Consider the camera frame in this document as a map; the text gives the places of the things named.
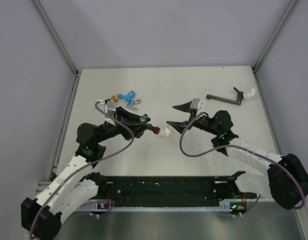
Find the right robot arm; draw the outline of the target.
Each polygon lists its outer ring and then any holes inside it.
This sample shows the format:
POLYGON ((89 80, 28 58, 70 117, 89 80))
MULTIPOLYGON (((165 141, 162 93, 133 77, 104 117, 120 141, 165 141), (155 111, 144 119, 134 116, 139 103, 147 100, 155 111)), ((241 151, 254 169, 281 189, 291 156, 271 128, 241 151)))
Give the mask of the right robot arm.
POLYGON ((234 124, 228 111, 219 110, 210 117, 202 111, 202 104, 203 102, 196 98, 173 106, 178 111, 189 113, 190 117, 187 121, 167 123, 179 132, 182 138, 192 127, 214 135, 211 139, 213 149, 203 154, 218 151, 261 172, 261 175, 243 174, 237 177, 227 185, 228 194, 233 198, 240 197, 244 192, 270 195, 277 204, 287 210, 302 209, 308 195, 308 174, 300 159, 292 153, 270 153, 246 143, 232 132, 234 124))

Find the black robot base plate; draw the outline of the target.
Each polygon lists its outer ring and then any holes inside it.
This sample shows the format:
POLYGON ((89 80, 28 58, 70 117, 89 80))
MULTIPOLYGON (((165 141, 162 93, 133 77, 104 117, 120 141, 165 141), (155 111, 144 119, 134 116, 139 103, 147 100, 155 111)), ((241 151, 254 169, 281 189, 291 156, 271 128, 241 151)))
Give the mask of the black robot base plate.
POLYGON ((217 207, 224 199, 242 199, 229 176, 108 176, 96 199, 118 207, 217 207))

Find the white elbow pipe fitting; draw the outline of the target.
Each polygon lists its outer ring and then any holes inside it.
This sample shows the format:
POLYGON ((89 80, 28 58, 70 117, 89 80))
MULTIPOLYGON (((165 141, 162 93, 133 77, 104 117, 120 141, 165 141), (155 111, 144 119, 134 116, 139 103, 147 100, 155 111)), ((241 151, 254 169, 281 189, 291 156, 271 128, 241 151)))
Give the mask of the white elbow pipe fitting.
POLYGON ((168 138, 173 133, 170 127, 159 128, 159 132, 156 134, 160 138, 168 138))

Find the white elbow fitting on faucet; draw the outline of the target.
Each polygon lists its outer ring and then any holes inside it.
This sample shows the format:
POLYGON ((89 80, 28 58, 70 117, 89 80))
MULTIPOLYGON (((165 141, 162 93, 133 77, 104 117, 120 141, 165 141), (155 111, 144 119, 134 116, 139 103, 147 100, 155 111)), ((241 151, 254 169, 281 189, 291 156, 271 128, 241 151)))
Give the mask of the white elbow fitting on faucet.
POLYGON ((251 88, 248 92, 245 92, 243 94, 244 99, 248 100, 248 99, 252 99, 256 94, 256 89, 255 88, 251 88))

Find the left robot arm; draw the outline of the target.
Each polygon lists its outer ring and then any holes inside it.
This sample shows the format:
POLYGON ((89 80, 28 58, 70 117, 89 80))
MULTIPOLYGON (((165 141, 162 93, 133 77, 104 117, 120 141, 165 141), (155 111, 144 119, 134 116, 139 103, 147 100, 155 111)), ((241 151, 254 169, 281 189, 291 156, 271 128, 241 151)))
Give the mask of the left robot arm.
POLYGON ((135 137, 152 127, 147 115, 136 115, 122 107, 102 111, 106 121, 101 125, 82 123, 77 129, 77 151, 63 171, 34 198, 21 203, 21 225, 31 240, 54 239, 67 218, 93 197, 107 194, 105 177, 96 171, 104 156, 102 141, 121 135, 133 143, 135 137))

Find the brown water faucet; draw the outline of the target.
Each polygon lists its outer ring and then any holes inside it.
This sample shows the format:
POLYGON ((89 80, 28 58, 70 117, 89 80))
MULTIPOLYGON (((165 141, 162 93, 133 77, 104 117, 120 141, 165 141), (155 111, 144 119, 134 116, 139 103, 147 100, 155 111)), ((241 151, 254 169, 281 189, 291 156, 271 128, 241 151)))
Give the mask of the brown water faucet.
MULTIPOLYGON (((142 123, 145 123, 146 120, 148 119, 148 115, 144 114, 142 117, 139 118, 139 121, 142 123)), ((158 135, 161 132, 161 129, 157 126, 151 126, 149 128, 147 128, 147 130, 153 132, 154 134, 158 135)), ((145 131, 141 132, 140 134, 138 134, 136 136, 137 139, 141 138, 144 135, 145 131)))

